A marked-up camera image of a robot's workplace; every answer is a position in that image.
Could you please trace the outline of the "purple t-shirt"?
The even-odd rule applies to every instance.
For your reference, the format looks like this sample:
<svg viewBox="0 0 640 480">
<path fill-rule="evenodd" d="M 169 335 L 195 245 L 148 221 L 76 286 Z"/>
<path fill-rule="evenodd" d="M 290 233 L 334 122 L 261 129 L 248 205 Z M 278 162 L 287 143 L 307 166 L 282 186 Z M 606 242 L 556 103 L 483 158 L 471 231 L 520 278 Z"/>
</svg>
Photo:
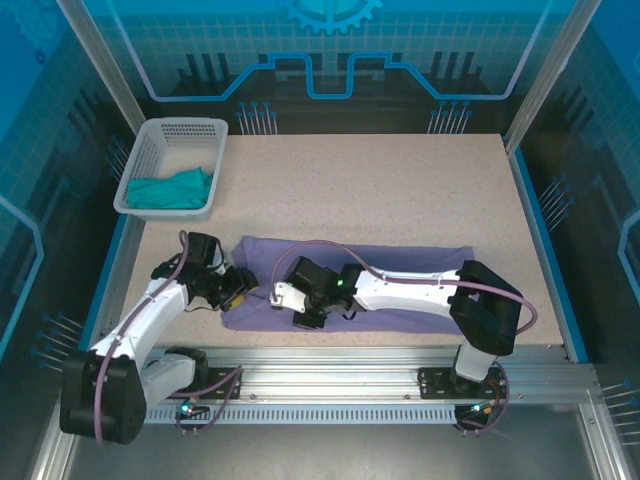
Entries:
<svg viewBox="0 0 640 480">
<path fill-rule="evenodd" d="M 233 331 L 280 333 L 303 331 L 293 325 L 292 311 L 273 309 L 268 301 L 271 274 L 276 261 L 286 250 L 296 244 L 294 240 L 245 236 L 234 247 L 231 255 L 235 265 L 246 267 L 253 272 L 259 286 L 246 297 L 242 305 L 221 314 L 224 327 Z M 373 267 L 412 273 L 457 270 L 465 260 L 474 258 L 473 249 L 470 247 L 351 245 L 349 249 Z M 288 255 L 286 260 L 278 266 L 278 279 L 284 277 L 291 263 L 300 255 L 334 271 L 354 261 L 353 257 L 337 247 L 305 245 Z M 351 321 L 342 319 L 339 314 L 331 314 L 326 320 L 325 327 L 320 331 L 322 333 L 399 332 L 454 335 L 460 333 L 456 324 L 446 317 L 393 309 L 358 313 Z"/>
</svg>

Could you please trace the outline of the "teal cloth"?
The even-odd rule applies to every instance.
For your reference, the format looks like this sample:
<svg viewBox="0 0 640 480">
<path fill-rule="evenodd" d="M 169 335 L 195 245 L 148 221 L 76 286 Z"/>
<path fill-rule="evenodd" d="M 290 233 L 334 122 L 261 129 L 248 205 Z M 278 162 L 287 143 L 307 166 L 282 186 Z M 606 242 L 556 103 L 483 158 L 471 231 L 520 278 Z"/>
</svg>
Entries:
<svg viewBox="0 0 640 480">
<path fill-rule="evenodd" d="M 209 197 L 213 175 L 201 168 L 178 172 L 163 179 L 133 179 L 127 185 L 128 204 L 134 209 L 195 210 Z"/>
</svg>

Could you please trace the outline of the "grey plastic mesh basket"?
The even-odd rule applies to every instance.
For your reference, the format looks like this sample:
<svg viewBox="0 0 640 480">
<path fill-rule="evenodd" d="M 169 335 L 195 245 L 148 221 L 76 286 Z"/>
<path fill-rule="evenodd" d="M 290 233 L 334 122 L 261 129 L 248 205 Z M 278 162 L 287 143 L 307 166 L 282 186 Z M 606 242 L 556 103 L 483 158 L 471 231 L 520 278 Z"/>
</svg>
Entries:
<svg viewBox="0 0 640 480">
<path fill-rule="evenodd" d="M 113 201 L 114 209 L 145 221 L 207 221 L 223 161 L 228 124 L 222 119 L 167 117 L 146 121 L 129 154 Z M 163 179 L 201 168 L 212 174 L 208 201 L 195 210 L 134 209 L 128 204 L 127 185 L 140 178 Z"/>
</svg>

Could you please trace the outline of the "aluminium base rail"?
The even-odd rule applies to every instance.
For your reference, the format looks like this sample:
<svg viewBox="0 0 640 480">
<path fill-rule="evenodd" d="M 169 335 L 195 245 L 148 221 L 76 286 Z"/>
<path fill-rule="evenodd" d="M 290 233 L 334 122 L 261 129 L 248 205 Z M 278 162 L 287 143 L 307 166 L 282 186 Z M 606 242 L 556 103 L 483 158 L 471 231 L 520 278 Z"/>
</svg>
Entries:
<svg viewBox="0 0 640 480">
<path fill-rule="evenodd" d="M 209 348 L 211 365 L 242 366 L 240 398 L 262 404 L 416 404 L 417 372 L 451 365 L 453 346 Z M 603 402 L 595 369 L 559 346 L 519 346 L 500 361 L 511 405 Z"/>
</svg>

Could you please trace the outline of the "aluminium frame post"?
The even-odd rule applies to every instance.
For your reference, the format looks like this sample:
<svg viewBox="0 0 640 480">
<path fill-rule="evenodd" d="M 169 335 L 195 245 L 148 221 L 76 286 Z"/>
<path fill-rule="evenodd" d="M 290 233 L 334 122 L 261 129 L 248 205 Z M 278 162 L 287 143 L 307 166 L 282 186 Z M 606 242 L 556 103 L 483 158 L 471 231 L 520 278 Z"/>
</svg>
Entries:
<svg viewBox="0 0 640 480">
<path fill-rule="evenodd" d="M 576 0 L 504 139 L 513 156 L 589 26 L 602 0 Z"/>
<path fill-rule="evenodd" d="M 146 118 L 83 0 L 55 0 L 120 113 L 137 135 Z"/>
</svg>

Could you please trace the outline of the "aluminium frame beam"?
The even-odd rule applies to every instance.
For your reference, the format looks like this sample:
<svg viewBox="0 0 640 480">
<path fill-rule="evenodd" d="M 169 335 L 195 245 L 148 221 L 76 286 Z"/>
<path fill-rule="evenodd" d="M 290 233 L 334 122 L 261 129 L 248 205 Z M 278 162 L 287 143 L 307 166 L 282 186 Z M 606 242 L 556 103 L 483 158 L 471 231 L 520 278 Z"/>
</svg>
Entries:
<svg viewBox="0 0 640 480">
<path fill-rule="evenodd" d="M 633 473 L 607 407 L 581 403 L 579 411 L 595 477 L 598 480 L 633 480 Z"/>
<path fill-rule="evenodd" d="M 56 422 L 47 428 L 29 480 L 64 480 L 74 437 L 63 433 Z"/>
</svg>

